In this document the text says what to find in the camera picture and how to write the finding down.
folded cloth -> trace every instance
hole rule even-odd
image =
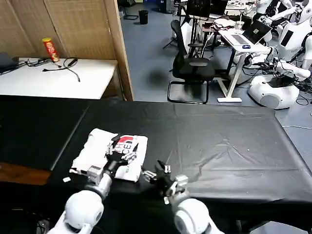
[[[113,143],[112,138],[115,136],[117,136],[117,134],[101,129],[96,128],[92,130],[87,142],[84,144],[84,148],[81,150],[79,156],[74,159],[69,172],[88,176],[88,171],[92,167],[103,169],[107,163],[106,153],[108,152],[108,146],[110,143]],[[138,181],[141,173],[141,166],[145,159],[147,137],[123,135],[117,143],[115,150],[119,153],[130,153],[137,144],[136,159],[127,166],[119,167],[115,178],[133,182]]]
[[[217,18],[214,20],[214,24],[216,24],[219,28],[225,27],[233,27],[236,22],[231,19]]]

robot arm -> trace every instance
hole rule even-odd
[[[292,2],[290,0],[280,0],[280,1],[287,9],[290,9],[293,7]]]
[[[85,190],[70,196],[65,205],[65,210],[55,227],[49,234],[90,234],[93,227],[102,217],[103,200],[107,197],[111,184],[115,179],[116,171],[120,166],[130,164],[136,158],[137,146],[133,152],[121,154],[114,147],[119,141],[119,135],[108,146],[106,155],[108,162],[103,168],[101,180],[98,184],[86,185]]]
[[[159,160],[158,163],[161,169],[155,167],[155,173],[142,169],[142,174],[146,181],[161,190],[165,204],[171,204],[178,231],[182,234],[223,234],[210,218],[206,205],[189,197],[185,188],[187,176],[178,175],[172,181],[171,167]]]
[[[306,78],[310,77],[311,72],[307,69],[296,67],[291,63],[287,63],[283,60],[279,60],[276,65],[276,71],[280,73],[291,73],[295,75],[298,81],[304,81]]]
[[[273,0],[257,0],[257,13],[264,15],[266,13],[266,10],[268,6],[271,4]]]
[[[273,22],[275,20],[278,20],[280,18],[284,18],[285,16],[291,15],[296,11],[296,7],[291,6],[291,8],[288,8],[285,11],[282,11],[281,13],[276,14],[275,16],[270,17],[270,20]]]
[[[306,52],[303,56],[303,69],[309,69],[312,63],[312,35],[308,36],[305,42]]]

small white object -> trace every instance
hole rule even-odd
[[[165,202],[166,205],[169,204],[169,199],[168,199],[168,197],[164,196],[164,202]]]
[[[68,182],[68,181],[71,181],[71,179],[70,179],[69,177],[65,177],[65,178],[63,179],[63,181],[64,181],[64,183],[66,183],[66,182]]]
[[[240,97],[218,97],[218,102],[242,102]]]

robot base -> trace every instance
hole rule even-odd
[[[296,102],[299,89],[294,85],[273,88],[267,83],[273,77],[273,75],[255,77],[248,89],[249,95],[262,106],[274,109],[289,108]]]

chair base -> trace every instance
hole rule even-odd
[[[175,103],[188,103],[188,104],[206,104],[208,102],[208,96],[209,96],[209,85],[207,82],[207,91],[206,91],[206,100],[204,102],[196,102],[196,101],[184,101],[184,100],[174,100],[170,98],[170,90],[171,90],[171,85],[172,84],[189,84],[189,85],[202,85],[204,81],[190,81],[190,82],[185,82],[185,81],[171,81],[168,86],[168,94],[167,94],[167,100],[170,102],[175,102]]]

